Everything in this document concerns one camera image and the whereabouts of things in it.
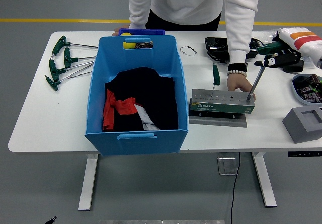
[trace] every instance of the black case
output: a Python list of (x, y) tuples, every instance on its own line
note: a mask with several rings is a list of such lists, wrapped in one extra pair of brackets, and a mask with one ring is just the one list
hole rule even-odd
[[(205, 38), (205, 44), (207, 53), (212, 59), (220, 63), (225, 63), (225, 61), (229, 60), (227, 38), (207, 37)], [(246, 55), (246, 59), (255, 58), (258, 54), (256, 48), (259, 46), (261, 46), (260, 41), (252, 38), (249, 44), (250, 51)]]

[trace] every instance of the desk control panel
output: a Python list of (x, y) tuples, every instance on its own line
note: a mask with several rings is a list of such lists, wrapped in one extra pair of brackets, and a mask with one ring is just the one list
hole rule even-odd
[(322, 156), (322, 151), (289, 151), (289, 157), (318, 157)]

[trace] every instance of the yellow ball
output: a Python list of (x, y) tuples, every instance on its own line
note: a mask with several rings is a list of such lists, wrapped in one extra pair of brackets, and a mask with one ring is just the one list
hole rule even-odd
[(121, 34), (121, 36), (129, 36), (129, 35), (132, 35), (132, 34), (127, 33), (127, 32), (125, 32), (125, 33)]
[[(132, 34), (130, 33), (123, 33), (121, 34), (121, 36), (130, 36)], [(126, 43), (126, 42), (123, 42), (123, 48), (124, 49), (134, 49), (136, 46), (136, 43)]]

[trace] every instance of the table leg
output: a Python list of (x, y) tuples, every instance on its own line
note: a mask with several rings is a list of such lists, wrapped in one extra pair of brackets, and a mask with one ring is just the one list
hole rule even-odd
[(264, 162), (264, 153), (265, 152), (252, 152), (252, 156), (257, 172), (257, 177), (260, 182), (265, 207), (276, 207), (277, 205), (272, 185)]
[(95, 180), (95, 171), (98, 154), (87, 155), (87, 162), (83, 180), (82, 193), (78, 210), (89, 211), (91, 209), (92, 193)]

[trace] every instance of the black cloth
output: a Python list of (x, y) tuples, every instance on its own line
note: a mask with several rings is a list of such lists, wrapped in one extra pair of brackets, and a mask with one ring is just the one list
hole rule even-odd
[[(116, 100), (134, 97), (145, 108), (151, 121), (160, 130), (178, 129), (175, 83), (171, 77), (162, 77), (154, 69), (140, 67), (120, 72), (105, 89), (114, 93)], [(143, 131), (138, 115), (120, 115), (114, 110), (113, 131)]]
[(165, 31), (217, 31), (220, 17), (221, 13), (216, 19), (207, 24), (181, 25), (163, 20), (152, 10), (150, 10), (145, 27), (146, 29), (163, 29)]

